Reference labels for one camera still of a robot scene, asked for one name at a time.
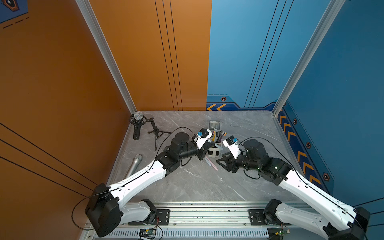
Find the black toothbrush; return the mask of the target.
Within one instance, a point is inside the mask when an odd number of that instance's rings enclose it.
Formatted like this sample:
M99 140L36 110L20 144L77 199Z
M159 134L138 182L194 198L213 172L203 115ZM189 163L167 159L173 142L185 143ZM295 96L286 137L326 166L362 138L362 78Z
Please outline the black toothbrush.
M223 134L223 130L220 130L219 134L217 136L217 139L216 139L216 143L218 143L220 141L220 137L222 136L222 134Z

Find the purple toothbrush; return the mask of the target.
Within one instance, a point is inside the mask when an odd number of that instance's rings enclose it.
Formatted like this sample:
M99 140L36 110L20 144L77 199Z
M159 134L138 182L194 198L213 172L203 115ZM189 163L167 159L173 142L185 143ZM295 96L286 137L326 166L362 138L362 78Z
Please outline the purple toothbrush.
M220 137L220 140L219 140L219 143L221 143L224 139L224 136L227 135L227 132L224 132L221 137Z

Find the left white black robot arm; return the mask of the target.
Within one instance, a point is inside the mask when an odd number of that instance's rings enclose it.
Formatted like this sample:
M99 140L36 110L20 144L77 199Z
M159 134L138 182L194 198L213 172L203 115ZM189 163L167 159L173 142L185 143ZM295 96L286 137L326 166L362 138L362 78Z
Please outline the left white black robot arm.
M157 208L151 201L143 199L138 203L129 203L129 200L174 172L183 159L196 156L202 160L209 148L214 146L210 140L212 134L209 129L201 129L193 138L184 132L177 133L171 144L137 173L110 186L100 184L95 187L85 214L98 237L107 236L123 223L156 224Z

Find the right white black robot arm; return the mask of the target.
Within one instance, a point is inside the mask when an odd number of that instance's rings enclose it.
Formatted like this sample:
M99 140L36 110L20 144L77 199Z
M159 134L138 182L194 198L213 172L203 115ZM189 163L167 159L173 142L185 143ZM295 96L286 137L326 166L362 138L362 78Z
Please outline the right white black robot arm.
M354 208L332 197L299 174L286 160L272 158L262 143L255 139L243 142L231 136L222 142L230 151L217 160L227 172L254 170L259 177L294 194L314 213L296 209L280 200L272 199L261 214L251 217L267 225L291 224L326 240L365 240L371 214L362 207Z

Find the white toothbrush holder rack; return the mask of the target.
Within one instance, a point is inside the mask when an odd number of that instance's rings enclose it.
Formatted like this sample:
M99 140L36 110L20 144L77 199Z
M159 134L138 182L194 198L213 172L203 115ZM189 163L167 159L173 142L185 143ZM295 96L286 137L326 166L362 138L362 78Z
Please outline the white toothbrush holder rack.
M217 149L217 148L213 148L213 146L214 146L214 145L212 145L212 146L209 148L207 155L208 155L209 157L212 157L212 158L218 158L218 157L220 157L220 156L221 156L221 151L220 151L219 149Z

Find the silver metal cylinder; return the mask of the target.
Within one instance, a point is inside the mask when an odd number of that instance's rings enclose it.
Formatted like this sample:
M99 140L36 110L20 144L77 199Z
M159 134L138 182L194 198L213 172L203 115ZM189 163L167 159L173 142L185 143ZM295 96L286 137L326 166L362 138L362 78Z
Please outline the silver metal cylinder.
M143 159L143 156L140 155L140 154L137 154L134 157L133 162L132 162L131 166L129 167L128 172L127 172L127 174L125 176L125 179L130 177L130 176L132 176L136 172L138 166L142 162L142 159Z

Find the right green circuit board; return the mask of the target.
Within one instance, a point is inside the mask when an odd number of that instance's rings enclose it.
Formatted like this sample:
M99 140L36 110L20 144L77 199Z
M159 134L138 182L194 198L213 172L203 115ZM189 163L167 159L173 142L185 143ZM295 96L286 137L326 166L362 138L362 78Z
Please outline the right green circuit board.
M274 236L277 237L278 240L283 240L284 236L286 236L290 233L291 233L290 230L282 230L282 231L276 232Z

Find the green circuit board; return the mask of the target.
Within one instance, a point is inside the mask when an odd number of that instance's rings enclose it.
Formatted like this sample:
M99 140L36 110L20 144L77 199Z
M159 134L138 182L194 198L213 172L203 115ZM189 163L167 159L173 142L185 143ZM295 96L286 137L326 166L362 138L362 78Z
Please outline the green circuit board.
M284 236L286 236L290 233L291 233L290 230L282 230L282 231L276 232L274 236L277 237L278 240L283 240Z
M157 236L156 228L140 229L139 240L154 240Z

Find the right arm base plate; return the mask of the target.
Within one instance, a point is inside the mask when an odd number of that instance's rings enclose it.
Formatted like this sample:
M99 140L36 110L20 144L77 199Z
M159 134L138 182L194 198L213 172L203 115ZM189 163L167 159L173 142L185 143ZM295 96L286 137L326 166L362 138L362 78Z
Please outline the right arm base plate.
M291 226L289 223L281 222L277 217L277 210L262 210L250 209L248 210L250 223L252 226Z

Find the aluminium rail frame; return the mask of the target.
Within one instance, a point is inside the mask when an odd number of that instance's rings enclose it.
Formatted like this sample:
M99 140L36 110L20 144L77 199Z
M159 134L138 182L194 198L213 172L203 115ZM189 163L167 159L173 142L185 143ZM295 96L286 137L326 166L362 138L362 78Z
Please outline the aluminium rail frame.
M294 204L291 207L314 213L306 206ZM157 236L154 240L168 239L249 239L249 240L278 240L275 233L290 230L284 236L287 240L296 229L291 226L252 226L249 219L249 206L241 203L222 206L213 203L181 203L158 204L157 209L169 209L170 220L167 226L129 226L123 223L105 237L98 237L91 225L85 226L82 240L139 240L139 230L156 228Z

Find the black microphone with mount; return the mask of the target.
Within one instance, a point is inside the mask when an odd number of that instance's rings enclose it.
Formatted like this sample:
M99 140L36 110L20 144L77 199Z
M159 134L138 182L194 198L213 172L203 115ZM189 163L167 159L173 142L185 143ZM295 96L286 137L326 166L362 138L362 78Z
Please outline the black microphone with mount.
M135 112L130 116L130 124L134 126L133 139L139 140L141 134L141 126L145 125L147 118L142 112Z

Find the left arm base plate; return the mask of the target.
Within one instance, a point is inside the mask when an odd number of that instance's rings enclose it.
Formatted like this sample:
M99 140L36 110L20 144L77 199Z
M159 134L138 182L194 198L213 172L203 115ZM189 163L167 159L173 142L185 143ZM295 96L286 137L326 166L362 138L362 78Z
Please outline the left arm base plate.
M156 212L151 212L150 215L143 221L129 222L129 226L167 226L170 220L169 209L157 209Z

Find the left aluminium corner post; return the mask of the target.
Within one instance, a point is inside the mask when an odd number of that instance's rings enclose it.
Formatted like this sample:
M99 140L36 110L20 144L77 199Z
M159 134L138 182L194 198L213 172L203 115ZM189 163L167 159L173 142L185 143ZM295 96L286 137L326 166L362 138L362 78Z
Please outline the left aluminium corner post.
M76 3L81 11L81 14L86 21L86 24L91 31L91 34L104 58L104 61L130 111L131 114L137 111L132 96L127 88L118 64L113 56L107 39L99 24L96 14L91 6L90 1L76 0Z

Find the aluminium corner post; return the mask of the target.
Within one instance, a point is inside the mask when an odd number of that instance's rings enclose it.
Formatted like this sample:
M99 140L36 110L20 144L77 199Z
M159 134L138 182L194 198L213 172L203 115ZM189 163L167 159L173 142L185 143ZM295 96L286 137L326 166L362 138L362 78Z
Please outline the aluminium corner post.
M91 34L104 58L104 61L130 111L131 114L137 111L132 96L127 88L118 64L113 56L107 39L99 24L96 14L91 6L90 1L76 0L76 3L81 11L81 14L86 21L86 24L91 31Z
M275 107L273 108L272 114L275 118L283 109L284 104L286 103L295 86L297 85L298 81L300 80L302 74L310 63L312 57L314 56L324 37L326 36L338 13L342 9L344 3L345 0L332 0L329 2L304 52L302 53L281 95L279 96Z

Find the right aluminium corner post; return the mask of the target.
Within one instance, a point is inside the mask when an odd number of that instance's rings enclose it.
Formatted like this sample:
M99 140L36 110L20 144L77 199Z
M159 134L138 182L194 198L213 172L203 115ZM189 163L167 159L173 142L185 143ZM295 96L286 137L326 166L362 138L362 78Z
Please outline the right aluminium corner post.
M298 81L300 80L302 74L310 63L312 57L314 56L324 37L326 36L338 13L342 9L344 3L345 0L332 0L329 2L304 52L302 53L281 95L279 96L275 107L273 108L272 114L275 118L283 109L284 104L286 103L295 86L297 85Z

